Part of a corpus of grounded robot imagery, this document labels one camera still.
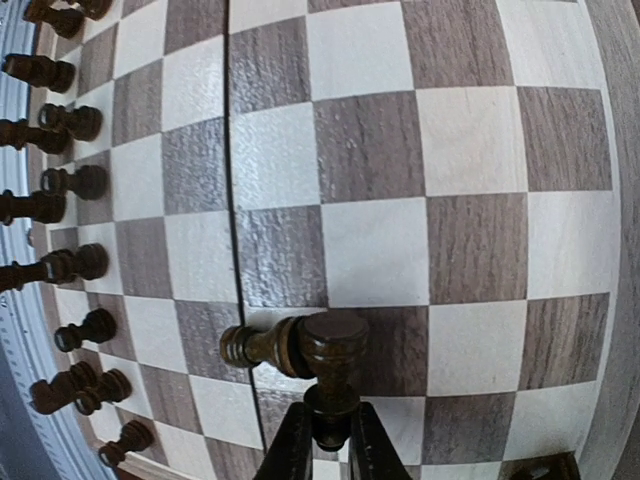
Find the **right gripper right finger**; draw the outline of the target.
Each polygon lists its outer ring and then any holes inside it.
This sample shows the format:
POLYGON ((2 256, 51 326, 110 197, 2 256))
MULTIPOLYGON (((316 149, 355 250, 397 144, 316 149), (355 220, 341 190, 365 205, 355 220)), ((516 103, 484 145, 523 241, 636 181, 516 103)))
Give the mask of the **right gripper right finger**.
POLYGON ((361 402, 351 419, 349 478, 411 480, 373 405, 361 402))

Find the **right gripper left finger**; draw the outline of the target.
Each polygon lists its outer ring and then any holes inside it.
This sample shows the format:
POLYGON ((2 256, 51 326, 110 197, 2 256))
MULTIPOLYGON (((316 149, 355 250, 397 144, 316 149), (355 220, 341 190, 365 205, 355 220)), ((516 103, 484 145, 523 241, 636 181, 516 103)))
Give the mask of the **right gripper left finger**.
POLYGON ((312 416, 302 402, 287 410, 254 480, 309 480, 312 473, 312 416))

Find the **dark rook chess piece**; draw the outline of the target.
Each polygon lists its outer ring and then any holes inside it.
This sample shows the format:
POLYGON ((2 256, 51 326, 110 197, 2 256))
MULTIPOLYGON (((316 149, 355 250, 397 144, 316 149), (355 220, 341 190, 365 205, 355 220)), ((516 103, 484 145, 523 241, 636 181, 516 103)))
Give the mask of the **dark rook chess piece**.
POLYGON ((119 403, 132 394, 128 378, 117 369, 97 373, 84 361, 61 371, 50 381, 39 380, 29 389, 30 406, 39 414, 51 415, 67 405, 90 416, 104 403, 119 403))

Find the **dark pawn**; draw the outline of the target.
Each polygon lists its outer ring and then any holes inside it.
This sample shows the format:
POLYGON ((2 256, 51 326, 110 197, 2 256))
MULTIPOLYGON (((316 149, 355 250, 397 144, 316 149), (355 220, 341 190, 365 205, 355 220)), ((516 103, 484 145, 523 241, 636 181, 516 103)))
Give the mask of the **dark pawn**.
POLYGON ((129 452, 142 452, 154 443, 152 432, 140 421, 127 422, 121 429, 119 439, 108 441, 98 449, 103 465, 116 468, 129 452))
POLYGON ((40 189, 47 195, 72 192, 83 200, 98 200, 108 186, 108 172, 99 165, 85 165, 74 172, 49 168, 40 177, 40 189))
POLYGON ((61 352, 79 349, 84 341, 96 344, 107 342, 115 337, 117 323, 104 308, 87 313, 80 325, 69 324, 58 328, 53 335, 54 344, 61 352))
POLYGON ((109 267, 109 256, 101 244, 91 243, 75 251, 53 251, 42 257, 41 262, 45 266, 44 281, 60 285, 76 279, 91 281, 103 277, 109 267))
POLYGON ((58 36, 72 39, 82 29, 86 19, 102 19, 110 10, 112 1, 66 1, 69 8, 64 9, 53 8, 52 4, 53 1, 29 1, 23 19, 34 24, 48 24, 58 36))
POLYGON ((37 115, 40 128, 56 133, 67 133, 73 139, 90 142, 100 134, 103 115, 91 106, 67 109, 62 105, 44 104, 37 115))

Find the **wooden chess board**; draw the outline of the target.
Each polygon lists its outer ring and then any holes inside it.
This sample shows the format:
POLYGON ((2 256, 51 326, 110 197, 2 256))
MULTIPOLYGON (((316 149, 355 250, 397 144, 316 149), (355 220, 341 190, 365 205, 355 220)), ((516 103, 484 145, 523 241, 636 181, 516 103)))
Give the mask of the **wooden chess board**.
POLYGON ((346 311, 354 383, 416 479, 500 479, 572 452, 613 476, 639 406, 639 22, 630 1, 116 1, 38 51, 98 138, 37 164, 110 171, 36 226, 98 242, 101 279, 44 290, 65 356, 131 396, 148 476, 248 479, 308 384, 220 357, 225 329, 346 311))

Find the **dark king chess piece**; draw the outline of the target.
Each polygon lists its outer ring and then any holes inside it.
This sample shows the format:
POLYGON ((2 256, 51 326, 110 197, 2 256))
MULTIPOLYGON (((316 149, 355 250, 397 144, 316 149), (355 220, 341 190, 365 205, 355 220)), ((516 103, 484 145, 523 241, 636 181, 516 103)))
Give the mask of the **dark king chess piece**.
POLYGON ((1 194, 1 223, 9 226, 17 218, 43 224, 59 223, 66 212, 66 197, 34 191, 29 196, 15 196, 11 190, 1 194))

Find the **dark tall chess piece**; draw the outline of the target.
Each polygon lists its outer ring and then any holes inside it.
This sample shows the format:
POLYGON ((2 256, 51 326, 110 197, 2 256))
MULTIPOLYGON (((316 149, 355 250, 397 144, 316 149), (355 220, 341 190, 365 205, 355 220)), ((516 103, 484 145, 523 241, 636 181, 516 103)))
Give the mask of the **dark tall chess piece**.
POLYGON ((26 119, 11 121, 0 120, 1 145, 11 146, 16 150, 27 144, 36 146, 44 153, 58 155, 63 153, 71 142, 67 133, 59 133, 32 127, 26 119))

